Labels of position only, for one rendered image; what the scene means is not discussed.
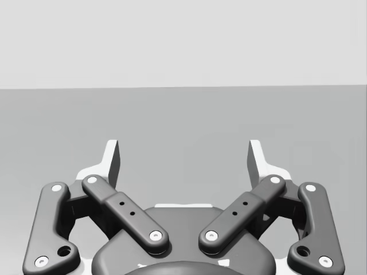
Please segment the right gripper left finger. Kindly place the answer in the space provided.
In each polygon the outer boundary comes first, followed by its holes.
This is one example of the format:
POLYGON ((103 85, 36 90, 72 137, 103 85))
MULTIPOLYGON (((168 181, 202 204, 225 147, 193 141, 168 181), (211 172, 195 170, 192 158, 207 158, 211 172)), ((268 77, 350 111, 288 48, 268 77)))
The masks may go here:
POLYGON ((78 172, 70 186, 46 184, 26 248, 24 275, 68 275, 81 263, 79 250, 69 235, 79 218, 90 216, 112 238, 125 230, 151 255, 169 248, 167 231, 125 193, 116 191, 120 170, 119 144, 109 140, 99 164, 78 172))

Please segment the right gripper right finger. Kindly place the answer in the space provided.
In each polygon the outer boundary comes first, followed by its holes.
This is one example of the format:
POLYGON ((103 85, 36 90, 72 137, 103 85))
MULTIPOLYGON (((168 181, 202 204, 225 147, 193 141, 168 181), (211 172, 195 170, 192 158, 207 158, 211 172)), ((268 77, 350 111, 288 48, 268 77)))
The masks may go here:
POLYGON ((261 236, 278 218, 290 219, 298 241, 286 263, 299 275, 344 275, 345 262, 326 189, 319 183, 296 185, 290 173, 269 164, 259 140, 250 140, 247 169, 252 189, 242 193, 205 226, 198 247, 221 253, 242 231, 261 236))

